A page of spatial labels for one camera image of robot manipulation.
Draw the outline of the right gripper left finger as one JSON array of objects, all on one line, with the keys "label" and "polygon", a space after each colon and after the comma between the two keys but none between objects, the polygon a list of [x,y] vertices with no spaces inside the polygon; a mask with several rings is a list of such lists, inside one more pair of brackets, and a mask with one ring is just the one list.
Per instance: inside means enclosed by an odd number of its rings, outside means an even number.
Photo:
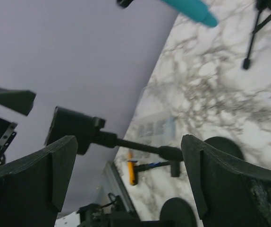
[{"label": "right gripper left finger", "polygon": [[78,144],[74,136],[0,166],[0,227],[52,227],[61,212]]}]

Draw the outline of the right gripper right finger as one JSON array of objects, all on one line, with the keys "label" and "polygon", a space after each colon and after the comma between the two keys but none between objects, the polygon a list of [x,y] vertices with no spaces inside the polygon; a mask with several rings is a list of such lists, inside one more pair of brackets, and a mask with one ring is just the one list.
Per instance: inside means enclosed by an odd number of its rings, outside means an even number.
[{"label": "right gripper right finger", "polygon": [[271,170],[224,153],[193,135],[181,141],[205,227],[271,227]]}]

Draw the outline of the tall black clip stand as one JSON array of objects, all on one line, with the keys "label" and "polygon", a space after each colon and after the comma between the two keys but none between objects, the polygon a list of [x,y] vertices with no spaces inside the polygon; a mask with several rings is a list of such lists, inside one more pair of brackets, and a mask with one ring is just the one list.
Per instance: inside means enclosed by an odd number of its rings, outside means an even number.
[{"label": "tall black clip stand", "polygon": [[245,159],[240,147],[225,137],[216,136],[202,141],[193,135],[185,135],[181,142],[181,148],[171,146],[153,147],[120,139],[113,132],[102,131],[101,129],[104,128],[105,123],[105,119],[57,106],[53,113],[45,145],[50,145],[64,136],[72,135],[77,139],[77,154],[79,155],[84,155],[91,144],[97,144],[107,148],[125,147],[152,153],[168,161],[182,162],[186,158],[187,151],[196,150],[219,150],[240,160]]}]

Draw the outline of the blue microphone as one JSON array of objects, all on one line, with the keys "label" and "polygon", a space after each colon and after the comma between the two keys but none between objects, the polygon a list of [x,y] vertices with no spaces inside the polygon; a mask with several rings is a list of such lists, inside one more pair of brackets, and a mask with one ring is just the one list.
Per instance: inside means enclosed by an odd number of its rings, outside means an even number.
[{"label": "blue microphone", "polygon": [[163,2],[194,22],[207,27],[216,27],[218,25],[216,17],[201,0],[163,0]]}]

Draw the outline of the black tripod shock-mount stand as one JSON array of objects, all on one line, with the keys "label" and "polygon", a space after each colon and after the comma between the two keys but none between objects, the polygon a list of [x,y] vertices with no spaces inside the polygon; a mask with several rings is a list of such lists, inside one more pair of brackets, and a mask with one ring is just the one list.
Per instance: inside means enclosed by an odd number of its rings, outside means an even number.
[{"label": "black tripod shock-mount stand", "polygon": [[271,21],[271,14],[270,14],[264,21],[260,22],[260,16],[263,13],[263,11],[266,9],[271,10],[271,0],[257,0],[255,2],[255,8],[257,10],[257,15],[255,19],[255,24],[251,33],[251,40],[250,40],[250,44],[247,50],[247,55],[243,61],[242,68],[244,70],[248,70],[251,66],[250,57],[251,57],[251,52],[253,49],[256,34]]}]

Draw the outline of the short black clip stand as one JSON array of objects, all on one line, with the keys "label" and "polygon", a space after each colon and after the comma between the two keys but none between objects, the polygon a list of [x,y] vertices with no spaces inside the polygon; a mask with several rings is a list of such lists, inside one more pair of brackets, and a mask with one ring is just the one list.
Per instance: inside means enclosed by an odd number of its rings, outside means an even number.
[{"label": "short black clip stand", "polygon": [[170,221],[170,227],[197,227],[191,206],[187,201],[178,197],[171,198],[163,204],[160,220]]}]

